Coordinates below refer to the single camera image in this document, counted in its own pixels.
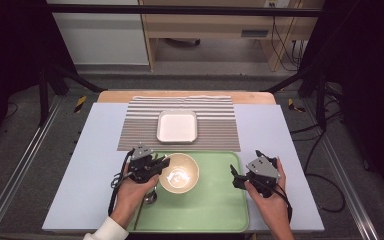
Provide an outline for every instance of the black pole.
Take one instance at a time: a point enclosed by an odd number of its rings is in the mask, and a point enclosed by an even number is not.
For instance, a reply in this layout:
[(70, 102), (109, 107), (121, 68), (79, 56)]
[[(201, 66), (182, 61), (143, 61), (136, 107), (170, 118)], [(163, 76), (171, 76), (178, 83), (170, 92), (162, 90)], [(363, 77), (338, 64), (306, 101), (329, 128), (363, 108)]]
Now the black pole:
[(40, 122), (39, 126), (45, 123), (49, 115), (48, 85), (45, 77), (45, 67), (42, 66), (39, 72), (39, 96), (40, 96)]
[(321, 17), (342, 14), (341, 11), (323, 9), (220, 6), (25, 4), (24, 7), (33, 8), (34, 10), (51, 11), (53, 13), (229, 15), (277, 17)]
[(98, 87), (98, 86), (88, 82), (86, 79), (80, 77), (78, 74), (72, 73), (58, 64), (51, 65), (51, 68), (53, 70), (57, 71), (62, 76), (68, 77), (68, 78), (76, 81), (77, 83), (83, 85), (84, 87), (91, 90), (92, 92), (102, 92), (102, 91), (108, 90), (106, 88), (101, 88), (101, 87)]
[(326, 131), (326, 114), (325, 114), (325, 107), (324, 107), (326, 76), (323, 73), (323, 71), (320, 72), (318, 80), (319, 81), (318, 81), (318, 88), (317, 88), (316, 120), (320, 128), (323, 131)]

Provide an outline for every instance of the green tray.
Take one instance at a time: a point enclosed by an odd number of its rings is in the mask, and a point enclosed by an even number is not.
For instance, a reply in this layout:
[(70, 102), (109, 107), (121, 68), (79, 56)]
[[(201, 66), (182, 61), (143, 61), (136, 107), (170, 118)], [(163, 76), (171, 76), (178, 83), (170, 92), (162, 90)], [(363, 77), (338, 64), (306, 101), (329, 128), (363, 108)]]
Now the green tray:
[(158, 155), (178, 152), (196, 160), (199, 166), (198, 183), (184, 194), (170, 193), (158, 184), (157, 201), (143, 205), (136, 229), (137, 216), (133, 218), (128, 231), (243, 232), (249, 223), (246, 197), (243, 190), (233, 187), (230, 173), (230, 164), (240, 172), (239, 157), (233, 152), (215, 151), (158, 151)]

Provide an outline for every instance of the wooden table edge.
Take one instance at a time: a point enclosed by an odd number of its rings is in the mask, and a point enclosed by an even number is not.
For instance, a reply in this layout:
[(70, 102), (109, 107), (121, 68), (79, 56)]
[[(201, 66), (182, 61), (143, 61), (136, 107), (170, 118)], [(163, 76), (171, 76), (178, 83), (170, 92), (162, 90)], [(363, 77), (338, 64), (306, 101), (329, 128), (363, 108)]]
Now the wooden table edge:
[(234, 104), (276, 104), (269, 92), (240, 91), (174, 91), (174, 90), (107, 90), (99, 94), (99, 103), (128, 103), (135, 96), (143, 97), (187, 97), (187, 96), (231, 96)]

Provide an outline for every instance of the white cabinet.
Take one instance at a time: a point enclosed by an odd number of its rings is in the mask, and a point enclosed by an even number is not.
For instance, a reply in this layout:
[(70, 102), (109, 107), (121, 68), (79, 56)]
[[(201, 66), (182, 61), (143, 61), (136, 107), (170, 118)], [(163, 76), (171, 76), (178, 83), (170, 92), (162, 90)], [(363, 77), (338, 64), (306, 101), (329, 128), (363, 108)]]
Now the white cabinet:
[[(50, 4), (137, 5), (136, 0), (47, 0)], [(139, 14), (54, 13), (76, 66), (148, 65)]]

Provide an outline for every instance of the striped placemat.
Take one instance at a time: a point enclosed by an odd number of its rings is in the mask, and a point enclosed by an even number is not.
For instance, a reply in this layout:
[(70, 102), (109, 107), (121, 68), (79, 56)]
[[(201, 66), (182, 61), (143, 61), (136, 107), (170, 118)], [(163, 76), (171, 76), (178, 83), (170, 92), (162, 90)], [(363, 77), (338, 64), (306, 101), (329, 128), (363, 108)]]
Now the striped placemat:
[[(157, 139), (158, 116), (165, 110), (191, 110), (197, 115), (198, 137), (190, 144)], [(230, 96), (134, 97), (128, 105), (118, 151), (139, 143), (164, 150), (240, 151), (235, 111)]]

